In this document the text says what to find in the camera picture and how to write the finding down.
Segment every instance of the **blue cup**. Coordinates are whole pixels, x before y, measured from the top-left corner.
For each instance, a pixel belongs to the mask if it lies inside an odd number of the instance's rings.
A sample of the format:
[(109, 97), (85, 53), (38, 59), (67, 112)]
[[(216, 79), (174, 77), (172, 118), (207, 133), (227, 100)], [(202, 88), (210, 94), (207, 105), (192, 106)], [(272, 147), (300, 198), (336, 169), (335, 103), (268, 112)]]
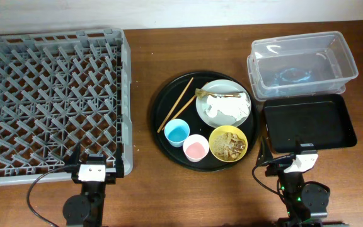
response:
[(174, 119), (169, 121), (164, 127), (164, 136), (169, 143), (179, 148), (183, 146), (184, 140), (190, 135), (190, 127), (182, 119)]

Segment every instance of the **dish rack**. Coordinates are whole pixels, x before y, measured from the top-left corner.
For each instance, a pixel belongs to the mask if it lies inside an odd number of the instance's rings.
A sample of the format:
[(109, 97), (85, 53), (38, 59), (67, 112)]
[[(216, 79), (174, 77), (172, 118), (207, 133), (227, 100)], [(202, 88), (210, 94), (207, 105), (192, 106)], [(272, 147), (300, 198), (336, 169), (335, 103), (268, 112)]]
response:
[[(132, 170), (130, 47), (120, 29), (0, 37), (0, 185), (32, 183), (80, 160), (123, 151)], [(52, 173), (43, 182), (70, 180)]]

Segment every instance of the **chopstick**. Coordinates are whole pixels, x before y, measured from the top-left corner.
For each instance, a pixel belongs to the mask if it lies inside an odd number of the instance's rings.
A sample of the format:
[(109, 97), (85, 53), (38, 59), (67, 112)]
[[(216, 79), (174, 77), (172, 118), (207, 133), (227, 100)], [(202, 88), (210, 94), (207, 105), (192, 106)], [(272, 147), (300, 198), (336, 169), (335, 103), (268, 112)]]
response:
[(180, 96), (177, 98), (175, 104), (173, 105), (173, 107), (169, 111), (169, 113), (166, 116), (166, 118), (163, 120), (163, 122), (162, 122), (161, 126), (159, 127), (159, 129), (156, 131), (157, 133), (159, 133), (162, 130), (162, 127), (164, 126), (164, 123), (166, 123), (166, 121), (168, 121), (171, 113), (173, 113), (173, 111), (175, 110), (177, 104), (180, 102), (181, 98), (183, 97), (184, 93), (187, 91), (187, 88), (190, 86), (190, 84), (192, 83), (193, 79), (194, 78), (191, 78), (191, 80), (188, 82), (188, 84), (186, 85), (186, 87), (184, 88), (184, 90), (182, 91), (182, 93), (180, 94)]
[(180, 110), (179, 110), (179, 112), (177, 112), (176, 114), (175, 114), (175, 116), (173, 116), (170, 120), (174, 120), (174, 119), (176, 119), (188, 106), (189, 106), (189, 104), (191, 104), (193, 101), (194, 101), (194, 99), (196, 98), (197, 96), (196, 95), (194, 95)]

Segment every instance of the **white wall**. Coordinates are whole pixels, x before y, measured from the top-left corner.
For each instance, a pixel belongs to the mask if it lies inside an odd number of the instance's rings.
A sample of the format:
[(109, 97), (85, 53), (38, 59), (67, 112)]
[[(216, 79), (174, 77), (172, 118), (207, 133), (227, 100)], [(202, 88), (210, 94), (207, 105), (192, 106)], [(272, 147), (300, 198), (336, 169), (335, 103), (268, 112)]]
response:
[(363, 0), (0, 0), (0, 33), (363, 20)]

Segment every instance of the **brown table surface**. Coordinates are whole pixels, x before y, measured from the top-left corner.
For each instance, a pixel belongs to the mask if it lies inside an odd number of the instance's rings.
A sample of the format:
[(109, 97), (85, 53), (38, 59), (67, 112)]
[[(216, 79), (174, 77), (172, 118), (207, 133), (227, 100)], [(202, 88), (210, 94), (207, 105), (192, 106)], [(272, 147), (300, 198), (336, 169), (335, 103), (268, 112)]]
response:
[[(347, 84), (342, 95), (358, 144), (319, 152), (316, 166), (304, 177), (331, 188), (327, 221), (363, 226), (363, 21), (125, 31), (132, 49), (134, 169), (107, 187), (103, 224), (258, 226), (262, 221), (286, 217), (280, 199), (251, 176), (258, 143), (228, 170), (191, 171), (170, 161), (155, 145), (149, 130), (149, 107), (165, 83), (189, 71), (219, 71), (251, 90), (246, 58), (252, 41), (335, 30), (343, 33), (359, 70), (359, 77)], [(265, 178), (263, 171), (257, 171), (259, 179), (274, 188), (276, 178)], [(0, 226), (47, 226), (27, 208), (28, 188), (0, 187)], [(70, 196), (80, 193), (80, 188), (72, 182), (40, 183), (32, 192), (31, 202), (41, 215), (65, 226), (62, 206)]]

